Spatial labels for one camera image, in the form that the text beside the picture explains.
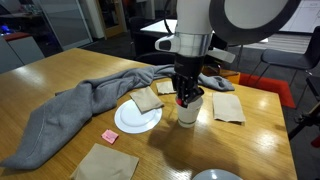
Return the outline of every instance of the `white cup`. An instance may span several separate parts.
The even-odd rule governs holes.
[[[191,128],[197,121],[200,108],[203,104],[202,97],[188,104],[187,108],[176,104],[178,110],[178,122],[182,127]]]

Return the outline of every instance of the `pink sticky note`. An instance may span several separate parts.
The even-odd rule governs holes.
[[[117,133],[111,131],[110,129],[107,129],[107,130],[101,135],[101,137],[102,137],[104,140],[108,141],[110,144],[113,144],[113,143],[116,141],[116,139],[118,138],[118,136],[119,136],[119,135],[118,135]]]

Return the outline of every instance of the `gray towel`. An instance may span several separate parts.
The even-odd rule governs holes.
[[[14,169],[36,169],[63,147],[93,114],[112,109],[117,99],[154,79],[173,75],[173,65],[129,69],[100,79],[85,80],[31,112],[16,153],[0,163]],[[199,76],[199,83],[220,91],[234,90],[223,78]]]

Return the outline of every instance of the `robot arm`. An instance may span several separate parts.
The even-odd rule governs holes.
[[[204,93],[198,87],[198,76],[205,55],[233,61],[234,55],[228,52],[208,51],[213,30],[227,43],[259,42],[277,32],[299,3],[300,0],[178,0],[175,33],[155,44],[157,50],[176,53],[172,83],[177,102],[186,107]]]

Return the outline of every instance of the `white paper plate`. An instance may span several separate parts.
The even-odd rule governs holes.
[[[193,180],[242,180],[239,176],[221,169],[208,169],[197,174]]]
[[[114,120],[121,131],[137,134],[152,129],[160,121],[161,115],[161,108],[141,114],[136,103],[131,99],[118,108]]]

